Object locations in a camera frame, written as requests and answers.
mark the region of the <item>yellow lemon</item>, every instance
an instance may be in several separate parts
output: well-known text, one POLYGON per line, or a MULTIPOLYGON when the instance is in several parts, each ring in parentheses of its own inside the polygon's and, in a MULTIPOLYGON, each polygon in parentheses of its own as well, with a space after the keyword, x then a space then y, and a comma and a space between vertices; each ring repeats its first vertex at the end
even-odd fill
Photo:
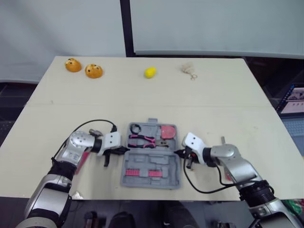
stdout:
POLYGON ((156 74, 156 68, 155 67, 150 67, 144 71, 144 75, 146 78, 152 78, 156 74))

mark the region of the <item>white table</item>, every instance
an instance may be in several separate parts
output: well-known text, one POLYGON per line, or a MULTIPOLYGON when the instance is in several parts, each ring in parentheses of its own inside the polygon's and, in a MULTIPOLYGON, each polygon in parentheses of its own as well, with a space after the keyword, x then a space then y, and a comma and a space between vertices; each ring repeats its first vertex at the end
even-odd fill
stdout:
MULTIPOLYGON (((179 140, 193 132, 209 145, 220 137, 235 144, 282 199, 304 198, 304 165, 296 146, 242 59, 77 57, 85 66, 104 68, 99 79, 84 71, 65 70, 67 57, 56 57, 0 148, 0 196, 30 197, 51 167, 50 157, 79 124, 95 118, 113 121, 125 142, 129 122, 149 117, 177 125, 179 140), (198 78, 179 71, 191 61, 198 78), (155 66, 157 75, 143 77, 155 66)), ((92 123, 106 133, 109 124, 92 123)), ((99 200, 238 200, 230 188, 218 193, 197 193, 182 174, 178 190, 120 186, 123 156, 91 154, 74 177, 70 193, 99 200)), ((217 170, 194 165, 188 171, 202 190, 220 187, 217 170)))

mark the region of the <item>pliers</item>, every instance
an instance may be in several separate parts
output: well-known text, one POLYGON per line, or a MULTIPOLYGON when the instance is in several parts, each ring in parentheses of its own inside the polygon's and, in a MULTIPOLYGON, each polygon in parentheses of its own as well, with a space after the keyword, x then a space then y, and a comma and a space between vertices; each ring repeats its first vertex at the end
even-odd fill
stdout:
POLYGON ((156 140, 154 137, 148 137, 141 134, 131 134, 129 135, 129 139, 143 139, 149 141, 149 143, 144 145, 129 143, 128 147, 131 148, 155 148, 156 146, 169 146, 165 140, 156 140))

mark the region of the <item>white panel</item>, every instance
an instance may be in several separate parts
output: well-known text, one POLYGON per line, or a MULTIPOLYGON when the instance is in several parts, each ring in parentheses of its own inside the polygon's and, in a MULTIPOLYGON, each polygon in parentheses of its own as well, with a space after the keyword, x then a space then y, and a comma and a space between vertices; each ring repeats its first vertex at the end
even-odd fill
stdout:
POLYGON ((56 55, 124 57, 119 0, 0 3, 0 81, 38 82, 56 55))
POLYGON ((304 58, 303 0, 131 0, 137 54, 304 58))

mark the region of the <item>floor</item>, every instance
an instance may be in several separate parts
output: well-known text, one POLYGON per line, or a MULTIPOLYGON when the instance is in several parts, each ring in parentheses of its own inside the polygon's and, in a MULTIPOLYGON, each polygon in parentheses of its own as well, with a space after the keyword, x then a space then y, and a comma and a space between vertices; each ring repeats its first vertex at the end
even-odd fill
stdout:
MULTIPOLYGON (((0 197, 0 228, 14 228, 23 220, 23 211, 28 199, 0 197)), ((213 221, 234 223, 237 228, 245 228, 253 221, 244 202, 182 202, 200 228, 210 228, 213 221)), ((145 200, 85 200, 73 201, 63 228, 83 228, 84 214, 96 211, 105 219, 105 226, 118 212, 133 214, 138 228, 162 228, 158 213, 158 201, 145 200)))
MULTIPOLYGON (((17 120, 36 85, 0 83, 0 145, 17 120)), ((0 228, 14 228, 23 220, 28 199, 0 197, 0 228)), ((248 227, 253 221, 244 202, 182 202, 200 228, 210 228, 212 221, 235 223, 237 228, 248 227)), ((108 227, 113 215, 121 211, 132 213, 137 227, 158 228, 158 201, 144 200, 84 200, 72 202, 64 228, 83 228, 84 214, 96 211, 106 219, 108 227)))

